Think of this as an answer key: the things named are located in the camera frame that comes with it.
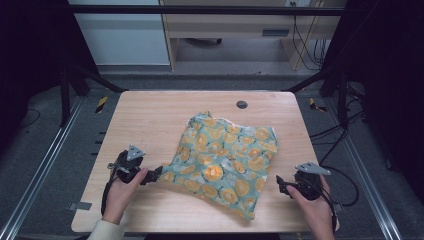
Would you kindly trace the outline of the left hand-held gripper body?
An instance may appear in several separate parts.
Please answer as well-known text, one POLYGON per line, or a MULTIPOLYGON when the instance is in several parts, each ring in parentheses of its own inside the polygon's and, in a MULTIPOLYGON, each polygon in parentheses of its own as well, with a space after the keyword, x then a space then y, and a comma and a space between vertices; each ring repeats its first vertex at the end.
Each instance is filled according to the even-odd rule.
POLYGON ((133 144, 122 151, 114 163, 109 163, 107 168, 114 170, 118 178, 124 183, 130 183, 140 171, 145 152, 133 144))

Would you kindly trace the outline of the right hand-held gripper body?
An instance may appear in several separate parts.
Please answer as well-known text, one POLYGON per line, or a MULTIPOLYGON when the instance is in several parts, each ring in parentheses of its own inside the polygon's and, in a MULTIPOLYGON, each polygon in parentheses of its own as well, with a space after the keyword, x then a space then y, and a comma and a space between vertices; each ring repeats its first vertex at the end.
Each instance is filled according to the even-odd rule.
POLYGON ((331 172, 313 162, 307 162, 295 166, 294 183, 286 182, 286 188, 292 186, 297 189, 307 200, 316 200, 322 194, 320 176, 329 176, 331 172))

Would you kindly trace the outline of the orange print cloth bag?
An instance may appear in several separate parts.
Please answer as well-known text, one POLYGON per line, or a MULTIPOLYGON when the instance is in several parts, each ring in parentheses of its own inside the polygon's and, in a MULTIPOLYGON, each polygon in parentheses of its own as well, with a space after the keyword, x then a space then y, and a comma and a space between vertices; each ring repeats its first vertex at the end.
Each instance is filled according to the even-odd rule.
POLYGON ((252 220, 277 151, 271 127, 241 126, 199 113, 188 121, 159 180, 252 220))

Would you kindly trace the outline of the person's right hand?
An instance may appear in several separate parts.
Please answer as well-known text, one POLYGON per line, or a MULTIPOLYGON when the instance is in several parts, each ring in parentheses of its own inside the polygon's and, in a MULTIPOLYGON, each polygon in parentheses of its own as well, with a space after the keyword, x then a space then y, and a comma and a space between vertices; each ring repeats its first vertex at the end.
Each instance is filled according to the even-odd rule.
POLYGON ((330 187, 325 178, 320 176, 323 196, 309 201, 296 188, 287 186, 286 189, 303 212, 314 240, 336 240, 333 230, 333 212, 329 205, 330 187))

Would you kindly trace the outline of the person's left hand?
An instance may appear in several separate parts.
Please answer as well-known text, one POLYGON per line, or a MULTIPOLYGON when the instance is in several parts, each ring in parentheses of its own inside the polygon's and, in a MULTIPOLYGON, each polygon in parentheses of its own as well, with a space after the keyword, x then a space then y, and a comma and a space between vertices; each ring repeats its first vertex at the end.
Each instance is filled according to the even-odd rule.
POLYGON ((126 208, 129 206, 137 188, 144 180, 148 170, 142 168, 130 183, 123 183, 117 179, 107 195, 106 208, 102 215, 102 220, 119 225, 126 208))

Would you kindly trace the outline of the grey tape strip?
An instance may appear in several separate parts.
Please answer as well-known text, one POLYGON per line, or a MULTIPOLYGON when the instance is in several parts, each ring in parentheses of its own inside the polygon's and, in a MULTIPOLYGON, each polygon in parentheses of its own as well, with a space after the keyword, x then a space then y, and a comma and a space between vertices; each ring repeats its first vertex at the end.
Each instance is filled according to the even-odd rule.
POLYGON ((70 211, 77 211, 77 210, 86 210, 88 211, 91 208, 92 204, 88 202, 71 202, 67 209, 70 211))

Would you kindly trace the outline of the yellow black striped tape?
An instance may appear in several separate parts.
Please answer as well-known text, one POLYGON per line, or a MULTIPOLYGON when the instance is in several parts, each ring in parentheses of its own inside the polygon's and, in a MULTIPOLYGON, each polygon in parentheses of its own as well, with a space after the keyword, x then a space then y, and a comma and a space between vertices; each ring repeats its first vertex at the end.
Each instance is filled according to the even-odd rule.
POLYGON ((322 107, 322 106, 318 106, 315 103, 315 100, 313 98, 309 98, 309 106, 310 106, 311 109, 315 109, 315 110, 320 111, 320 112, 327 112, 327 108, 322 107))
POLYGON ((103 97, 100 98, 98 105, 96 107, 95 113, 101 113, 102 112, 107 100, 108 100, 107 96, 103 96, 103 97))

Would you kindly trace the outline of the black metal stand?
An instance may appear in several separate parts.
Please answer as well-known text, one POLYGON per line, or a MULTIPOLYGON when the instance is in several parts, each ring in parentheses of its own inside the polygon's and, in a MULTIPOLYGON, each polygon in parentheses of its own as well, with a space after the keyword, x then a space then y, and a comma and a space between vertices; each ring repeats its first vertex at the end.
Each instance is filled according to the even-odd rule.
POLYGON ((60 73, 62 107, 61 127, 63 127, 71 117, 69 87, 72 87, 78 96, 87 96, 90 92, 90 88, 86 83, 86 79, 91 79, 115 93, 122 93, 126 91, 125 88, 121 88, 106 79, 103 79, 99 73, 95 73, 81 66, 72 65, 64 67, 60 73))
POLYGON ((288 92, 296 93, 301 89, 315 83, 319 80, 323 80, 319 93, 323 97, 331 96, 335 90, 338 90, 338 102, 337 102, 337 119, 343 129, 348 127, 347 117, 347 75, 343 70, 335 67, 328 67, 324 70, 320 70, 318 73, 308 77, 306 80, 290 87, 287 89, 288 92))

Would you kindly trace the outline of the white cabinet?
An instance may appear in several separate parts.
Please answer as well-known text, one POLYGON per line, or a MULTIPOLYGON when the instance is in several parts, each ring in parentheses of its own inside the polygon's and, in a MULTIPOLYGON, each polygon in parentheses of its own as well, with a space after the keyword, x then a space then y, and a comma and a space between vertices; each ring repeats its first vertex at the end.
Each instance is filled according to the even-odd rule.
POLYGON ((160 14, 76 14, 97 65, 169 65, 160 14))

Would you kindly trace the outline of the black curtain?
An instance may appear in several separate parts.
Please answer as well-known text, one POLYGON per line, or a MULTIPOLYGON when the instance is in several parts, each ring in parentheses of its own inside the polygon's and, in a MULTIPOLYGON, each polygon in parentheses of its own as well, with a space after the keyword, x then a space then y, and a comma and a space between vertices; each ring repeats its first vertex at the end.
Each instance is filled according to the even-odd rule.
POLYGON ((62 53, 98 71, 69 0, 0 0, 0 153, 12 142, 29 100, 59 84, 62 53))
POLYGON ((365 88, 365 110, 380 146, 424 204, 424 0, 347 0, 325 63, 353 33, 344 66, 365 88))

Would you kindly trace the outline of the light wooden desk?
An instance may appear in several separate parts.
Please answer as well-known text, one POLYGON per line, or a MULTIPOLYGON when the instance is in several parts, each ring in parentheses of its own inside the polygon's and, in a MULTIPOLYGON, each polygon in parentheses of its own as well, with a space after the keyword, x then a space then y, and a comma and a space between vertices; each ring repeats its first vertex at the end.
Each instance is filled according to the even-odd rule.
MULTIPOLYGON (((347 0, 159 0, 162 6, 237 6, 343 8, 347 0)), ((310 40, 330 40, 337 16, 203 15, 165 14, 167 37, 183 38, 275 38, 283 44, 293 70, 306 59, 310 40)))

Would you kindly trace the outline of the aluminium floor rail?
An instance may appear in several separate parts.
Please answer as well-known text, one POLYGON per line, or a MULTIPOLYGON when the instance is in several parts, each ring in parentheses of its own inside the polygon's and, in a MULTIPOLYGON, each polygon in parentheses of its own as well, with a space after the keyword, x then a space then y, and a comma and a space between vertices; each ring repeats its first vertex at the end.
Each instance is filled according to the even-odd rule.
POLYGON ((73 125, 81 110, 84 98, 76 97, 71 108, 69 119, 55 132, 55 136, 45 151, 43 158, 37 165, 37 169, 31 176, 25 191, 20 195, 19 201, 7 221, 0 229, 0 240, 14 240, 29 210, 31 209, 42 185, 48 176, 51 167, 55 163, 61 148, 66 141, 73 125))
POLYGON ((363 117, 364 113, 362 111, 354 113, 352 116, 347 117, 347 127, 345 129, 339 129, 339 132, 341 133, 340 142, 347 155, 345 164, 342 166, 342 160, 333 160, 331 162, 327 162, 327 165, 331 165, 336 169, 342 167, 353 171, 354 176, 352 177, 352 180, 353 185, 358 187, 357 195, 358 197, 364 197, 367 200, 384 239, 402 240, 398 227, 372 179, 371 172, 366 169, 360 153, 350 137, 350 133, 353 133, 350 126, 354 125, 355 121, 359 121, 363 117))

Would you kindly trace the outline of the black metal frame bar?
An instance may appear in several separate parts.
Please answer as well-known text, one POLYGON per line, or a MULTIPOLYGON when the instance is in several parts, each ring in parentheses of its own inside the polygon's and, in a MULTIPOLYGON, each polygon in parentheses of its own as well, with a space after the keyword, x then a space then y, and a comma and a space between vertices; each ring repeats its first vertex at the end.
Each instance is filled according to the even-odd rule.
POLYGON ((74 13, 90 14, 207 14, 207 15, 297 15, 342 16, 343 8, 154 6, 154 5, 69 5, 74 13))

